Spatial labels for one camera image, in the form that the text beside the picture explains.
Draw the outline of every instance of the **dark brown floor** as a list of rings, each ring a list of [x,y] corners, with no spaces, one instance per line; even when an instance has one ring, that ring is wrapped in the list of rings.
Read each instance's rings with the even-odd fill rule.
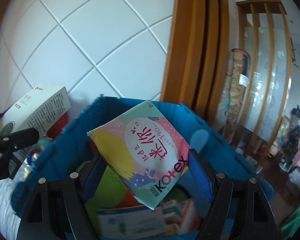
[[[274,158],[267,157],[262,166],[263,170],[259,176],[267,180],[274,189],[271,208],[275,222],[279,226],[282,220],[299,205],[300,191],[289,181],[288,174],[281,171],[279,163]]]

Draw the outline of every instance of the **blue storage crate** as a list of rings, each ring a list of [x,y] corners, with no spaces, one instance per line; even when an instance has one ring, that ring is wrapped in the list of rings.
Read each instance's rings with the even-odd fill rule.
[[[26,181],[17,185],[11,196],[11,205],[17,215],[22,216],[29,195],[40,178],[45,177],[48,181],[63,179],[81,163],[92,159],[92,153],[86,149],[88,131],[109,122],[141,102],[143,100],[99,97],[87,106],[40,154],[36,167]],[[211,163],[216,171],[222,171],[232,179],[246,180],[251,176],[257,178],[266,197],[271,200],[272,187],[203,119],[183,104],[154,104],[187,142],[195,131],[207,130],[209,139],[200,153],[203,160]]]

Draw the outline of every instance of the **white label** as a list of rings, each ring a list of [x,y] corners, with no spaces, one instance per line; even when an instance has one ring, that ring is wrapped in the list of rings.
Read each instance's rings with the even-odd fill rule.
[[[8,171],[9,171],[9,174],[11,175],[14,171],[14,169],[16,168],[16,164],[14,163],[13,160],[10,160],[9,161],[9,165],[8,165]]]
[[[146,206],[97,211],[103,237],[142,239],[166,231],[162,208]]]
[[[16,152],[13,152],[13,155],[17,157],[17,159],[21,162],[24,162],[24,160],[27,158],[29,153],[32,151],[33,146],[26,147],[24,149],[18,150]]]
[[[240,74],[239,84],[243,85],[244,87],[247,87],[249,83],[249,78],[247,78],[245,75]]]
[[[125,141],[132,157],[143,167],[166,172],[178,162],[177,148],[163,127],[148,118],[135,118],[128,123]]]

